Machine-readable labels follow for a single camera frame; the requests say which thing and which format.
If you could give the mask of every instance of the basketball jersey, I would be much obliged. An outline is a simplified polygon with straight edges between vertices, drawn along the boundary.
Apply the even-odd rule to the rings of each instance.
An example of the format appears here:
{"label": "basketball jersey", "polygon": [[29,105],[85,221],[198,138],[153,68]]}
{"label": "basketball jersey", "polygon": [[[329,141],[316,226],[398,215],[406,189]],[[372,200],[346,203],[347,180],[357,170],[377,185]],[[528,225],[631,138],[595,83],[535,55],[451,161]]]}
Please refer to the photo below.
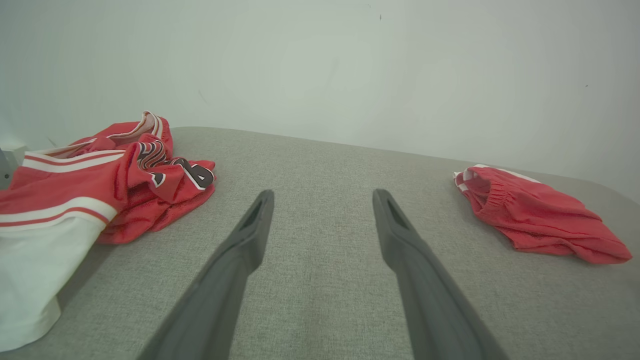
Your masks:
{"label": "basketball jersey", "polygon": [[25,153],[0,192],[0,351],[53,326],[56,294],[96,241],[133,241],[205,202],[214,166],[174,158],[166,119],[148,111],[67,147]]}

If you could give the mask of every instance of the gray object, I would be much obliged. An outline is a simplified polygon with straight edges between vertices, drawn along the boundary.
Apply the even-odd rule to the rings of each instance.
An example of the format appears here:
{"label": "gray object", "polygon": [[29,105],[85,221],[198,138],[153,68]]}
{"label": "gray object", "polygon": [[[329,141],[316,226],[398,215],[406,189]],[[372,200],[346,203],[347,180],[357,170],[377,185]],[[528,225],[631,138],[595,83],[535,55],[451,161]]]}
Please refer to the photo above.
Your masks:
{"label": "gray object", "polygon": [[0,149],[0,190],[4,190],[11,184],[11,175],[13,174],[13,167],[9,165],[6,156],[2,149]]}
{"label": "gray object", "polygon": [[273,192],[258,195],[145,347],[140,360],[227,359],[247,277],[262,263]]}
{"label": "gray object", "polygon": [[507,360],[393,196],[373,192],[382,257],[396,273],[416,359]]}
{"label": "gray object", "polygon": [[[134,359],[256,193],[278,204],[248,279],[230,359],[413,359],[371,190],[386,188],[514,360],[637,360],[640,263],[517,252],[479,221],[452,172],[475,165],[206,127],[172,129],[175,155],[214,160],[216,192],[166,229],[96,245],[58,296],[48,335],[0,359]],[[580,199],[640,256],[640,206],[595,183],[521,172]]]}

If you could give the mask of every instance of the red and white clothing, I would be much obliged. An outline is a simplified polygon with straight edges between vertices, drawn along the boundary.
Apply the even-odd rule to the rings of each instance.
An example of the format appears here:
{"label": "red and white clothing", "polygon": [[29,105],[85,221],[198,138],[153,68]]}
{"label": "red and white clothing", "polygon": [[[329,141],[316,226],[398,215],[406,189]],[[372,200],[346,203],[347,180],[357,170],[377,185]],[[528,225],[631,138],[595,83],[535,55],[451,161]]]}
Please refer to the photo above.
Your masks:
{"label": "red and white clothing", "polygon": [[43,336],[89,248],[158,231],[213,193],[212,161],[173,157],[150,112],[67,147],[27,152],[0,192],[0,351]]}
{"label": "red and white clothing", "polygon": [[476,216],[505,234],[514,248],[570,255],[596,264],[624,263],[631,253],[579,200],[508,170],[476,165],[454,173]]}

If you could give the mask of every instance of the gray fabric surface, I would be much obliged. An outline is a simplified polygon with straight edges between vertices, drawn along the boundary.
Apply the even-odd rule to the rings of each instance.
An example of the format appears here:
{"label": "gray fabric surface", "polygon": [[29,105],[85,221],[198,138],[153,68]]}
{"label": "gray fabric surface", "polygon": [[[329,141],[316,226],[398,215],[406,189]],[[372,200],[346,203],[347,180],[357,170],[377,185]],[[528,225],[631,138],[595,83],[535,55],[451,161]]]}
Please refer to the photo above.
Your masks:
{"label": "gray fabric surface", "polygon": [[[183,127],[175,153],[217,162],[216,192],[167,229],[96,245],[60,293],[51,332],[0,359],[133,359],[255,196],[275,191],[262,266],[248,281],[232,359],[411,359],[375,188],[396,198],[512,359],[640,358],[640,262],[596,266],[515,252],[478,221],[452,171],[473,165]],[[584,202],[640,256],[640,206],[603,186],[521,172]]]}

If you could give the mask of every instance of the printed number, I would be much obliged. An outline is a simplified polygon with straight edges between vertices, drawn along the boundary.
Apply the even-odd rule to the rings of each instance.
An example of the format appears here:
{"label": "printed number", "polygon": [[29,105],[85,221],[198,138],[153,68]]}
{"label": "printed number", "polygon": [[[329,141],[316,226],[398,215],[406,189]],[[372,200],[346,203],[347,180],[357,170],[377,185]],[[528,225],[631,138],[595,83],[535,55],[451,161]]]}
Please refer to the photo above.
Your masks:
{"label": "printed number", "polygon": [[189,162],[184,158],[177,158],[173,160],[172,163],[182,166],[184,173],[187,174],[191,182],[199,190],[204,190],[207,186],[213,183],[213,173],[208,168],[198,164],[189,164]]}
{"label": "printed number", "polygon": [[162,185],[166,179],[166,175],[161,172],[150,172],[149,174],[151,174],[151,181],[154,182],[156,188]]}

